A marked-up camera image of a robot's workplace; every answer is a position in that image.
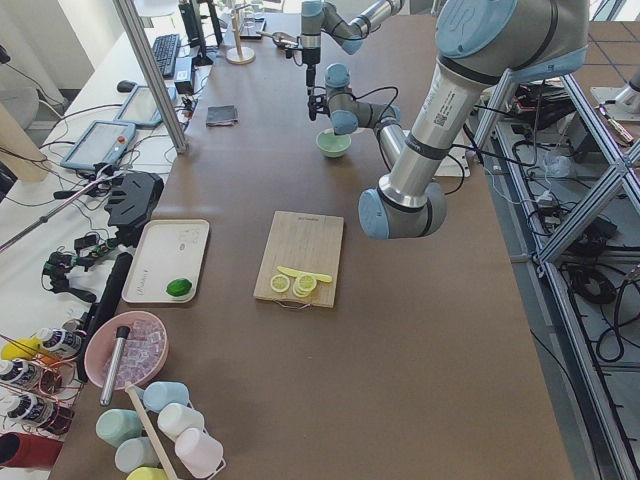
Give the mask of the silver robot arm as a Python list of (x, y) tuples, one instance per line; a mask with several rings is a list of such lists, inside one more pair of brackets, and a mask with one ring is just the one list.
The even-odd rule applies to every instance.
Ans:
[(347, 54), (355, 54), (382, 22), (398, 14), (402, 0), (377, 1), (352, 20), (345, 20), (329, 1), (303, 1), (298, 47), (306, 66), (307, 94), (315, 90), (316, 66), (321, 60), (321, 34), (329, 35)]
[(374, 239), (423, 237), (446, 217), (434, 176), (481, 93), (505, 71), (530, 82), (566, 75), (586, 58), (585, 1), (449, 1), (436, 23), (438, 58), (409, 132), (391, 106), (357, 100), (340, 63), (325, 72), (325, 105), (338, 135), (374, 131), (391, 171), (359, 198), (359, 221)]

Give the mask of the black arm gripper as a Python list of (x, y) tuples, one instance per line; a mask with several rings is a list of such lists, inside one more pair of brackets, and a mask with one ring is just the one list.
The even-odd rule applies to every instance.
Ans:
[(306, 92), (308, 96), (311, 96), (312, 88), (315, 87), (316, 65), (320, 63), (320, 49), (303, 48), (302, 63), (307, 66), (305, 73)]

